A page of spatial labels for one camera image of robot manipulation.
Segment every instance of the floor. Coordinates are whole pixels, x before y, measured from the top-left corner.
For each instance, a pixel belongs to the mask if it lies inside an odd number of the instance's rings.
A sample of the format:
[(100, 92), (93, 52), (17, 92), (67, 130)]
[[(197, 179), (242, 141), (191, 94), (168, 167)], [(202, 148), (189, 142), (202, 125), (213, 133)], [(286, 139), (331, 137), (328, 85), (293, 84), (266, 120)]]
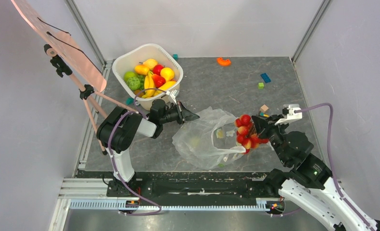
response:
[[(183, 68), (184, 77), (178, 99), (194, 113), (211, 106), (235, 116), (255, 115), (263, 104), (270, 108), (269, 114), (281, 114), (282, 106), (289, 103), (305, 107), (298, 78), (288, 57), (234, 57), (231, 62), (231, 66), (222, 67), (216, 58), (180, 58), (178, 63)], [(259, 90), (257, 85), (263, 82), (262, 73), (267, 73), (272, 82)], [(109, 76), (105, 94), (120, 102), (128, 98), (113, 73)], [(104, 100), (102, 107), (109, 113), (115, 104)], [(166, 124), (155, 140), (136, 135), (130, 146), (133, 168), (136, 171), (203, 171), (184, 160), (172, 144), (172, 136), (179, 128), (176, 123)], [(320, 157), (308, 114), (287, 129), (293, 130), (305, 132), (315, 145), (312, 153)], [(234, 163), (214, 171), (270, 172), (274, 168), (287, 170), (270, 147), (261, 145)], [(113, 170), (109, 157), (102, 155), (97, 141), (91, 142), (85, 170)]]
[(264, 212), (246, 211), (167, 211), (162, 215), (124, 217), (111, 210), (70, 209), (64, 230), (326, 231), (327, 229), (302, 210), (282, 218), (271, 218)]

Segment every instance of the orange toy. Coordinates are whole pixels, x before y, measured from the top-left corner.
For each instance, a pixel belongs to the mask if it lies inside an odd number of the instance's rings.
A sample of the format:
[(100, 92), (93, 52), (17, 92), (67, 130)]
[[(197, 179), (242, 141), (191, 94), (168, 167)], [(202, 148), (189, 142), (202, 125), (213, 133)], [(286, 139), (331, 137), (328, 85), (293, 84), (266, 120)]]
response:
[(224, 60), (222, 57), (217, 58), (217, 63), (221, 66), (229, 66), (231, 65), (231, 61), (229, 59)]

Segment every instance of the tripod leg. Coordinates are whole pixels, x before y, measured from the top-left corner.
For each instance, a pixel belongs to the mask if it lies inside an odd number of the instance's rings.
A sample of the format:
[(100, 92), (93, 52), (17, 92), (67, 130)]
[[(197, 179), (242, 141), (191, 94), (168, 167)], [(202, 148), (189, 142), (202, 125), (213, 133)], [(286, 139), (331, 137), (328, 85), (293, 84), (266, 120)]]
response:
[[(84, 105), (85, 105), (85, 108), (87, 110), (87, 113), (88, 113), (88, 116), (89, 116), (89, 120), (91, 121), (91, 124), (92, 124), (92, 127), (94, 128), (94, 131), (95, 131), (95, 134), (97, 134), (97, 125), (95, 124), (95, 120), (94, 120), (94, 117), (92, 116), (92, 113), (91, 113), (91, 110), (89, 108), (89, 105), (88, 105), (88, 102), (86, 100), (82, 100), (84, 102)], [(100, 147), (101, 147), (101, 150), (102, 150), (102, 154), (106, 155), (108, 154), (105, 150), (105, 147), (102, 146), (102, 143), (100, 140), (98, 140), (98, 142), (100, 143)]]
[(92, 104), (92, 106), (95, 108), (95, 110), (101, 114), (101, 116), (103, 116), (104, 118), (108, 116), (106, 112), (101, 108), (101, 106), (95, 101), (95, 99), (92, 96), (89, 96), (88, 100)]
[(118, 102), (118, 101), (112, 99), (111, 97), (106, 96), (106, 95), (100, 93), (99, 91), (95, 91), (95, 94), (101, 96), (102, 98), (104, 98), (104, 99), (106, 99), (106, 100), (109, 100), (109, 101), (115, 103), (116, 105), (118, 105), (118, 106), (120, 106), (120, 107), (123, 107), (123, 108), (127, 109), (128, 111), (137, 112), (137, 110), (135, 110), (135, 109), (133, 109), (133, 108), (131, 108), (131, 107), (129, 107), (129, 106), (126, 106), (125, 104), (123, 104), (123, 103), (121, 103), (121, 102)]

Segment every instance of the blue toy block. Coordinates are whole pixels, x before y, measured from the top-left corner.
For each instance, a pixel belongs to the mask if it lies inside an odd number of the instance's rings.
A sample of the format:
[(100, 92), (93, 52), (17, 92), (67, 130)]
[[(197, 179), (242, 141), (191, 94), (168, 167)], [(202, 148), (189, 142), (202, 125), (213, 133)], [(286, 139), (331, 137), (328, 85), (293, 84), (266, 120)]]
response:
[(126, 100), (126, 104), (127, 104), (127, 105), (129, 105), (129, 104), (133, 104), (133, 99), (129, 97), (129, 98)]
[(271, 79), (266, 73), (261, 74), (262, 79), (264, 80), (265, 83), (270, 83)]

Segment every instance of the white basket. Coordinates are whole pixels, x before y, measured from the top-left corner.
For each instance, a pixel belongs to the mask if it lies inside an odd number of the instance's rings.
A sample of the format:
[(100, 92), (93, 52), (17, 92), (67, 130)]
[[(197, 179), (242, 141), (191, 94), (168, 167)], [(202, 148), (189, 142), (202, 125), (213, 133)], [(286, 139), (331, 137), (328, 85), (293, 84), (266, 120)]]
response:
[[(147, 59), (155, 59), (161, 65), (170, 67), (175, 72), (174, 81), (176, 81), (176, 83), (171, 88), (169, 88), (169, 90), (180, 89), (180, 82), (183, 78), (183, 69), (181, 66), (161, 46), (153, 43), (148, 43), (134, 49), (127, 54), (122, 55), (115, 60), (114, 64), (112, 64), (112, 71), (130, 97), (134, 98), (135, 94), (127, 86), (123, 76), (127, 71), (134, 71), (135, 66), (140, 64), (139, 62), (144, 62)], [(163, 99), (166, 103), (169, 102), (169, 97), (163, 93), (146, 99), (138, 97), (137, 101), (140, 103), (140, 105), (142, 105), (144, 109), (150, 110), (153, 100), (156, 99)]]

